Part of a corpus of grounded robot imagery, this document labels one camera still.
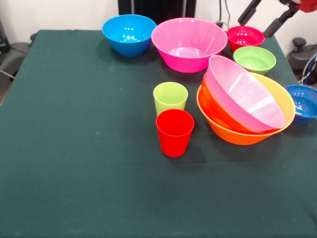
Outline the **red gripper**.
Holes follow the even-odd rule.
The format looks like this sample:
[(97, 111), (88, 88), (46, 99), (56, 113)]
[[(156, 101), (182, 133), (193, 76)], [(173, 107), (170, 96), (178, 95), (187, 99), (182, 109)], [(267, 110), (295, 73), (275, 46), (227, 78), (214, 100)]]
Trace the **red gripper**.
[[(256, 8), (261, 0), (252, 0), (244, 12), (238, 19), (240, 25), (246, 25), (248, 21), (257, 11)], [(293, 17), (298, 10), (309, 13), (317, 10), (317, 0), (280, 0), (280, 3), (289, 6), (290, 8), (285, 11), (279, 18), (276, 18), (264, 31), (266, 38), (272, 37), (275, 32), (288, 20)]]

